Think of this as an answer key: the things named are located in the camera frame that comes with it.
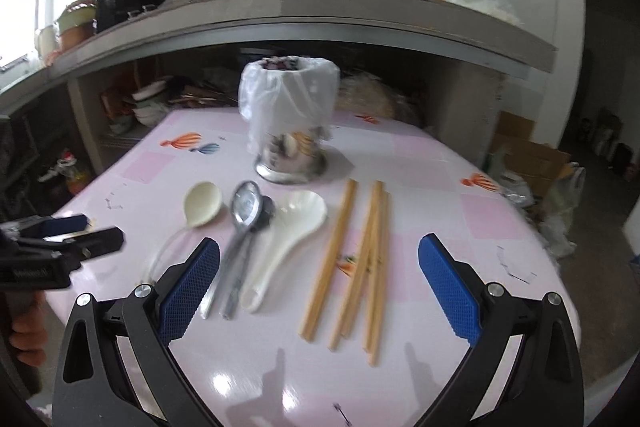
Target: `table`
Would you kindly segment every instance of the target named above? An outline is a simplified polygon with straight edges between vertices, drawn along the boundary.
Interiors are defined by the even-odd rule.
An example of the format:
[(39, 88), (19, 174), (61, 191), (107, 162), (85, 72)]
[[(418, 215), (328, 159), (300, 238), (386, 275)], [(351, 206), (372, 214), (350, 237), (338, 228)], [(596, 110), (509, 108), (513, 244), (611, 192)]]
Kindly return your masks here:
[[(81, 293), (91, 292), (100, 300), (132, 291), (148, 259), (183, 225), (182, 198), (196, 182), (214, 182), (227, 202), (236, 185), (247, 179), (276, 202), (284, 192), (300, 188), (272, 185), (257, 176), (246, 149), (247, 131), (248, 124), (235, 109), (172, 112), (59, 212), (85, 213), (97, 228), (117, 226), (126, 235), (120, 253), (87, 261), (72, 274), (69, 289), (47, 293), (63, 322)], [(213, 142), (220, 148), (203, 154), (166, 143), (189, 132), (201, 135), (200, 145)], [(355, 426), (414, 425), (468, 348), (453, 334), (418, 267), (418, 242), (430, 232), (485, 282), (498, 281), (512, 295), (540, 299), (548, 291), (559, 293), (579, 342), (577, 313), (553, 263), (503, 197), (462, 182), (477, 172), (473, 165), (421, 130), (397, 121), (337, 113), (332, 133), (326, 144), (328, 172), (303, 187), (325, 199), (328, 222), (294, 250), (257, 313), (239, 310), (234, 320), (224, 321), (217, 303), (207, 320), (196, 314), (183, 338), (169, 346), (197, 393), (225, 425), (340, 426), (344, 420), (334, 403)], [(373, 181), (384, 181), (391, 197), (388, 301), (380, 365), (373, 368), (362, 349), (364, 306), (351, 338), (342, 340), (337, 352), (326, 347), (346, 288), (348, 276), (341, 271), (334, 277), (315, 343), (298, 336), (348, 177), (359, 181), (359, 188), (347, 253), (356, 252)], [(225, 211), (176, 240), (162, 256), (161, 270), (184, 261), (203, 237), (212, 237), (224, 251), (232, 232)], [(508, 275), (498, 252), (535, 277), (526, 283)], [(477, 415), (497, 402), (517, 346), (517, 339), (511, 339)], [(121, 347), (132, 383), (145, 402), (148, 389), (140, 369), (130, 347)]]

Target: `human hand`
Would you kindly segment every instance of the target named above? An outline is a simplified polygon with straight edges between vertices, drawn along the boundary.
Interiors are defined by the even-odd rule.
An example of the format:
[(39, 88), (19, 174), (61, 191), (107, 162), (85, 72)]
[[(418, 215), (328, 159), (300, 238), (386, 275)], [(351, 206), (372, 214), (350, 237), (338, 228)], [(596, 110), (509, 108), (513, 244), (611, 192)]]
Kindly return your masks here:
[(12, 324), (14, 333), (9, 337), (12, 346), (20, 349), (17, 358), (33, 367), (41, 366), (47, 359), (43, 347), (47, 342), (47, 330), (44, 328), (44, 312), (42, 305), (45, 296), (43, 291), (35, 292), (33, 303), (26, 313), (16, 317)]

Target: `cream-colored ladle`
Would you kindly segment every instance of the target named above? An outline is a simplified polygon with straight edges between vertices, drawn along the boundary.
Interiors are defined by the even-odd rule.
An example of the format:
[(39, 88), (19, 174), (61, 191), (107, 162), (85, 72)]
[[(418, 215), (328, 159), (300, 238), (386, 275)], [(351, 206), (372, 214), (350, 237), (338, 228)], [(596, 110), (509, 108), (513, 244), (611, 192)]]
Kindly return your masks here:
[(260, 264), (242, 291), (242, 308), (251, 313), (258, 311), (280, 264), (295, 245), (322, 226), (326, 214), (324, 200), (311, 190), (289, 192), (276, 204), (276, 213), (271, 221), (271, 240), (266, 251), (260, 254)]
[(148, 264), (148, 269), (145, 272), (142, 282), (148, 284), (154, 283), (152, 276), (158, 265), (160, 256), (169, 245), (174, 242), (176, 237), (187, 230), (206, 225), (218, 215), (220, 208), (222, 208), (222, 192), (211, 182), (200, 182), (189, 189), (189, 192), (187, 192), (187, 195), (184, 197), (182, 206), (184, 208), (186, 224), (180, 230), (170, 235), (164, 242), (164, 245), (156, 252), (151, 263)]

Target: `blue textured pad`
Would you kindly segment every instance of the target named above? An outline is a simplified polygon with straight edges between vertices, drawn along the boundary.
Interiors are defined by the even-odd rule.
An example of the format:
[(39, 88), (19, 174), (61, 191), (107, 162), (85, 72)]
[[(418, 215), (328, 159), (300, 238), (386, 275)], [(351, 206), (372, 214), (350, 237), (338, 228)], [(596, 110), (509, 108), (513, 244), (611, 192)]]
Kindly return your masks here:
[(428, 236), (418, 245), (418, 263), (454, 333), (475, 346), (481, 333), (478, 303)]
[(40, 235), (42, 237), (54, 237), (63, 233), (80, 232), (84, 230), (88, 224), (87, 217), (84, 214), (76, 214), (69, 217), (58, 217), (45, 221), (40, 226)]
[(158, 337), (164, 347), (184, 335), (219, 266), (220, 248), (215, 241), (210, 241), (164, 298), (158, 327)]

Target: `wooden chopstick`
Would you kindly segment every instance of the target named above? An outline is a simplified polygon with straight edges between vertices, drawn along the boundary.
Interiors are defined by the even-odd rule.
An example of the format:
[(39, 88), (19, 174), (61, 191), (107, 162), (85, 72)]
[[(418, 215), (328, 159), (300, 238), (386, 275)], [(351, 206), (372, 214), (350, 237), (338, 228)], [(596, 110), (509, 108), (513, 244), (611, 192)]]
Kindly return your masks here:
[(366, 272), (367, 264), (369, 262), (370, 231), (376, 215), (376, 210), (380, 206), (381, 193), (382, 193), (382, 182), (376, 181), (374, 184), (373, 190), (371, 191), (371, 198), (369, 200), (369, 212), (367, 214), (367, 222), (366, 222), (365, 230), (362, 234), (362, 240), (360, 242), (360, 251), (358, 252), (358, 257), (356, 259), (356, 266), (353, 271), (353, 275), (351, 276), (351, 279), (349, 281), (347, 292), (342, 298), (340, 316), (338, 317), (338, 321), (335, 325), (334, 333), (332, 335), (331, 341), (329, 342), (329, 349), (331, 349), (332, 351), (334, 351), (335, 348), (338, 347), (340, 336), (346, 336), (344, 332), (351, 331), (350, 326), (346, 322), (348, 320), (348, 317), (350, 316), (350, 312), (354, 310), (351, 316), (355, 317), (355, 314), (358, 309), (358, 304), (360, 301), (360, 293), (362, 291), (362, 281), (364, 279), (364, 274)]
[(338, 213), (338, 219), (334, 226), (331, 241), (327, 247), (326, 254), (324, 255), (324, 261), (322, 261), (322, 268), (316, 279), (316, 285), (312, 293), (311, 300), (309, 301), (305, 318), (300, 326), (300, 336), (308, 342), (313, 342), (316, 331), (318, 329), (318, 321), (326, 297), (331, 287), (331, 281), (335, 272), (335, 265), (340, 256), (342, 250), (342, 244), (344, 242), (344, 236), (347, 232), (349, 225), (349, 219), (351, 217), (351, 210), (353, 208), (353, 201), (355, 199), (356, 190), (358, 188), (358, 182), (355, 180), (348, 180), (344, 193), (342, 195), (342, 203), (340, 204), (340, 212)]
[(382, 233), (383, 209), (382, 204), (385, 201), (386, 192), (383, 192), (380, 198), (380, 208), (376, 212), (376, 219), (373, 223), (373, 230), (370, 237), (370, 255), (369, 255), (369, 283), (367, 286), (367, 326), (365, 329), (364, 341), (362, 347), (367, 353), (371, 349), (373, 340), (374, 316), (376, 306), (378, 305), (378, 286), (380, 278), (380, 241)]
[(389, 261), (389, 193), (385, 192), (382, 197), (382, 230), (380, 240), (380, 275), (378, 277), (378, 291), (376, 292), (376, 309), (373, 322), (373, 336), (369, 351), (369, 365), (378, 365), (380, 354), (380, 334), (382, 332), (382, 322), (385, 317), (386, 305), (386, 277), (388, 273)]

